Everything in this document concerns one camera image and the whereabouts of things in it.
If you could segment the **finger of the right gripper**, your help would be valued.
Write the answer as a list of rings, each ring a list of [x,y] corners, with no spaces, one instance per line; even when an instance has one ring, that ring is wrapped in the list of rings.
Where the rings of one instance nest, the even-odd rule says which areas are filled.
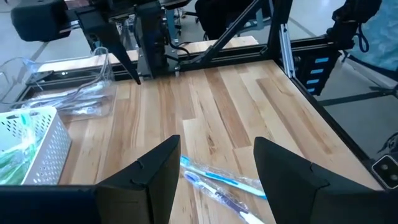
[[[141,84],[136,68],[132,64],[126,49],[120,41],[119,33],[115,25],[107,22],[89,22],[83,26],[83,30],[89,34],[95,35],[103,44],[103,47],[107,48],[108,52],[112,53],[119,60],[136,83],[138,85]]]

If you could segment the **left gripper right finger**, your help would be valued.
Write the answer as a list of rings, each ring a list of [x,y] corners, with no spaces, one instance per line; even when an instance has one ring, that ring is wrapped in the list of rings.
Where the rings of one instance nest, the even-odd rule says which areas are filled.
[[[277,223],[397,223],[396,190],[373,190],[264,137],[253,153]]]

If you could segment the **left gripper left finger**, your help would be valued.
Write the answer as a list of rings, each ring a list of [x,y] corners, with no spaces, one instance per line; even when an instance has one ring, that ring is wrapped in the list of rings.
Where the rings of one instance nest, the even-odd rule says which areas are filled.
[[[4,185],[1,223],[168,223],[180,172],[180,136],[97,184]]]

